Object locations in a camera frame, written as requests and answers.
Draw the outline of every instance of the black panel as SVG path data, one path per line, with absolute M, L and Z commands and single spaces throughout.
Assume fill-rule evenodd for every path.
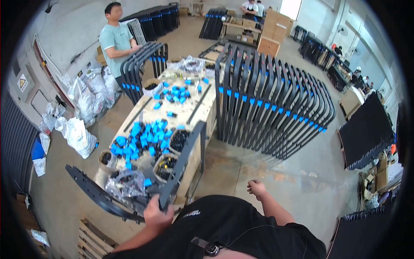
M 8 92 L 1 111 L 1 162 L 16 193 L 29 191 L 33 166 L 30 151 L 39 131 L 27 120 Z

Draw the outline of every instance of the concrete floor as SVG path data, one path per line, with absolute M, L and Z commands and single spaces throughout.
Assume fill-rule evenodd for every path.
M 203 18 L 181 18 L 181 26 L 159 41 L 168 43 L 169 56 L 198 56 L 215 43 L 199 39 Z M 339 140 L 335 130 L 345 122 L 338 100 L 341 94 L 333 88 L 326 74 L 298 53 L 299 45 L 286 39 L 278 58 L 304 68 L 324 81 L 338 110 L 336 119 L 324 134 L 319 134 L 307 146 L 290 157 L 276 159 L 227 145 L 212 139 L 207 148 L 206 170 L 195 190 L 195 197 L 225 194 L 251 202 L 259 212 L 261 204 L 246 192 L 249 179 L 261 179 L 267 190 L 286 208 L 295 220 L 305 225 L 326 245 L 332 237 L 337 216 L 354 212 L 357 204 L 357 172 L 344 171 Z M 98 229 L 122 243 L 143 226 L 123 222 L 97 206 L 77 186 L 65 170 L 76 166 L 93 178 L 98 169 L 98 157 L 108 147 L 132 103 L 122 96 L 117 104 L 89 130 L 98 136 L 100 145 L 84 160 L 70 148 L 60 132 L 52 133 L 46 164 L 46 174 L 33 176 L 31 196 L 39 225 L 47 232 L 55 258 L 78 258 L 79 220 L 88 218 Z M 194 188 L 199 172 L 194 177 Z

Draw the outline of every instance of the workbench surface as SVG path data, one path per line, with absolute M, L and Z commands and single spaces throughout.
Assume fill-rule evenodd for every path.
M 204 121 L 207 123 L 206 128 L 206 135 L 211 137 L 214 127 L 216 125 L 216 87 L 215 87 L 215 80 L 214 78 L 209 78 L 209 83 L 206 84 L 203 82 L 202 78 L 205 76 L 205 72 L 202 71 L 199 74 L 200 77 L 200 85 L 202 87 L 202 94 L 199 95 L 195 85 L 186 85 L 184 80 L 180 78 L 163 78 L 163 75 L 175 73 L 175 70 L 166 69 L 159 77 L 162 82 L 167 82 L 169 84 L 168 87 L 164 87 L 163 89 L 171 89 L 173 86 L 182 87 L 188 86 L 188 90 L 191 94 L 191 99 L 187 99 L 183 104 L 181 103 L 170 103 L 167 99 L 156 100 L 149 96 L 142 96 L 138 103 L 134 106 L 132 111 L 129 113 L 121 127 L 119 128 L 118 132 L 116 133 L 113 140 L 116 139 L 117 136 L 125 136 L 128 137 L 134 123 L 131 123 L 134 116 L 139 112 L 140 114 L 133 120 L 133 122 L 142 121 L 144 123 L 152 123 L 155 122 L 157 119 L 165 119 L 168 122 L 167 128 L 176 128 L 178 125 L 184 125 L 185 129 L 188 131 L 193 131 L 195 125 L 198 121 Z M 181 72 L 183 77 L 190 77 L 191 75 L 185 74 Z M 202 95 L 205 93 L 205 97 L 203 99 L 202 104 L 198 107 L 196 113 L 194 114 L 191 122 L 187 124 L 187 120 L 191 116 L 192 112 L 195 110 L 197 103 L 199 102 Z M 157 104 L 159 101 L 162 101 L 162 105 L 159 109 L 155 110 L 154 105 Z M 177 117 L 168 117 L 167 112 L 172 111 L 177 114 Z M 187 193 L 188 187 L 193 179 L 195 171 L 200 163 L 200 137 L 198 137 L 193 150 L 190 153 L 188 158 L 187 167 L 184 171 L 183 177 L 180 182 L 180 186 L 176 193 L 176 204 L 181 204 L 185 202 L 185 195 Z M 154 157 L 152 157 L 148 151 L 144 151 L 144 155 L 140 156 L 138 160 L 131 160 L 131 164 L 136 165 L 138 170 L 144 172 L 146 178 L 151 178 L 155 180 L 155 176 L 152 173 L 152 162 L 154 161 Z M 116 163 L 116 169 L 121 169 L 125 166 L 125 159 L 121 158 L 118 159 Z M 104 183 L 103 178 L 100 177 L 99 171 L 95 176 L 94 181 L 99 185 L 103 186 Z

